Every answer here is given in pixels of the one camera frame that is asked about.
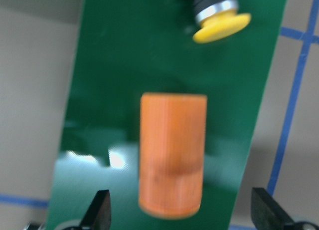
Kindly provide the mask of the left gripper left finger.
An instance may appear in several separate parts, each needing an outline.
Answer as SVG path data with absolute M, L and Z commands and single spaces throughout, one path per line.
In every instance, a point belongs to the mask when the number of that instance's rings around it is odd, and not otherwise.
M 60 230 L 109 230 L 111 227 L 111 198 L 109 190 L 99 190 L 78 224 L 65 224 Z

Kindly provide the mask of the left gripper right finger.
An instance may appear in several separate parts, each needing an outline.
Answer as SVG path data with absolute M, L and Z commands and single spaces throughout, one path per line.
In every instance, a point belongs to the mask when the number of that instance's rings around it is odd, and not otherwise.
M 257 230 L 294 230 L 294 220 L 264 188 L 252 188 L 251 219 Z

